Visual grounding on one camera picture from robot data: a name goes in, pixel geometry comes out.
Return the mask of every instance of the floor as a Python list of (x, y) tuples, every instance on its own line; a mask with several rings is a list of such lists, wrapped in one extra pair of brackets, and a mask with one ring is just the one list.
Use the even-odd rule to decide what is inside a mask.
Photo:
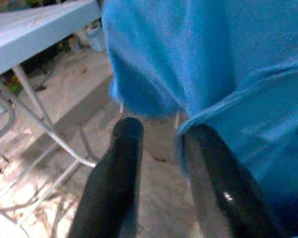
[[(53, 74), (45, 83), (47, 90), (39, 97), (66, 141), (82, 156), (99, 161), (120, 118), (118, 106), (107, 95), (112, 74), (107, 55), (85, 48), (77, 54), (66, 53), (53, 64)], [(37, 73), (31, 76), (31, 82), (35, 84), (42, 77)], [(24, 93), (19, 97), (28, 104)], [(0, 190), (51, 144), (31, 119), (18, 108), (16, 112), (14, 129), (0, 142), (0, 151), (12, 160), (0, 174)], [(0, 209), (16, 221), (73, 161), (62, 149), (50, 153), (0, 200)], [(79, 166), (41, 203), (23, 223), (30, 237), (66, 237), (90, 171)], [(137, 237), (201, 237), (190, 189), (179, 167), (172, 160), (158, 160), (146, 150), (141, 167)]]

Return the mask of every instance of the metal frame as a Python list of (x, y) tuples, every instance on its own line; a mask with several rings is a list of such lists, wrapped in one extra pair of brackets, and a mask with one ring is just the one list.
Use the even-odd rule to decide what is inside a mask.
[(6, 99), (10, 99), (15, 103), (16, 106), (22, 108), (28, 115), (36, 120), (36, 122), (45, 130), (45, 132), (55, 141), (50, 147), (48, 147), (29, 167), (27, 167), (8, 187), (4, 188), (0, 192), (0, 199), (5, 196), (12, 187), (14, 187), (22, 178), (33, 169), (40, 161), (42, 161), (47, 154), (53, 151), (57, 145), (60, 145), (64, 150), (66, 150), (70, 155), (75, 158), (75, 161), (57, 178), (57, 180), (51, 185), (51, 187), (34, 203), (29, 210), (19, 219), (17, 222), (18, 226), (31, 215), (31, 213), (41, 204), (42, 201), (56, 188), (68, 175), (72, 172), (79, 164), (83, 164), (89, 167), (95, 167), (96, 163), (91, 162), (80, 156), (73, 148), (71, 148), (56, 132), (53, 127), (53, 123), (42, 106), (38, 96), (36, 95), (33, 87), (30, 85), (28, 77), (26, 76), (24, 70), (21, 66), (17, 65), (13, 68), (15, 75), (18, 77), (20, 83), (22, 84), (25, 92), (29, 95), (31, 101), (37, 108), (41, 118), (39, 118), (32, 110), (30, 110), (26, 105), (24, 105), (13, 93), (11, 93), (3, 84), (0, 83), (1, 94), (4, 95)]

